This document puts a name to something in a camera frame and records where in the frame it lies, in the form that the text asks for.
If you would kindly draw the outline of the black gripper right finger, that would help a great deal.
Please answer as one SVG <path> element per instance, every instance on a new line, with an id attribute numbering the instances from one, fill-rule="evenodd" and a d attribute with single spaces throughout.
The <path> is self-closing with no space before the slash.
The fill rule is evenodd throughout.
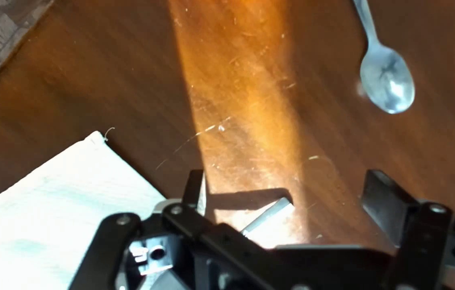
<path id="1" fill-rule="evenodd" d="M 389 242 L 402 242 L 415 200 L 384 171 L 369 170 L 365 176 L 361 207 Z"/>

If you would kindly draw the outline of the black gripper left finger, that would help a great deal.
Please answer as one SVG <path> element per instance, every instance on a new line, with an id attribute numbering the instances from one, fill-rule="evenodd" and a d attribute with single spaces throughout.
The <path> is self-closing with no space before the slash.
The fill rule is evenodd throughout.
<path id="1" fill-rule="evenodd" d="M 192 170 L 184 189 L 182 202 L 194 210 L 206 208 L 206 178 L 203 170 Z"/>

